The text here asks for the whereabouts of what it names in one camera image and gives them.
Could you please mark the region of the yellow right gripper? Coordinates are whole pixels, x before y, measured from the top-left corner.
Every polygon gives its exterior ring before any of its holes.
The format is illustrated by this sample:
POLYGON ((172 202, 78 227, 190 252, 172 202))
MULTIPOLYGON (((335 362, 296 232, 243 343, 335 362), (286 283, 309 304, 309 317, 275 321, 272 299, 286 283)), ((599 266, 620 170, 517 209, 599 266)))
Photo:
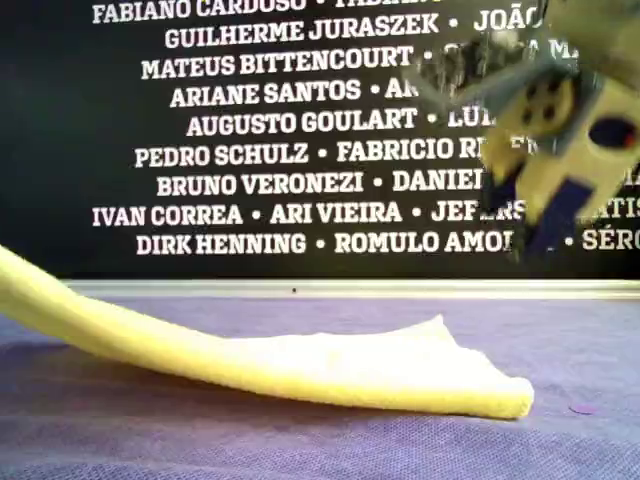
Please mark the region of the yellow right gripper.
POLYGON ((482 211, 521 201, 511 255, 545 252, 596 195, 613 195, 639 157, 639 95, 621 84, 542 75, 521 86, 482 145, 482 211))

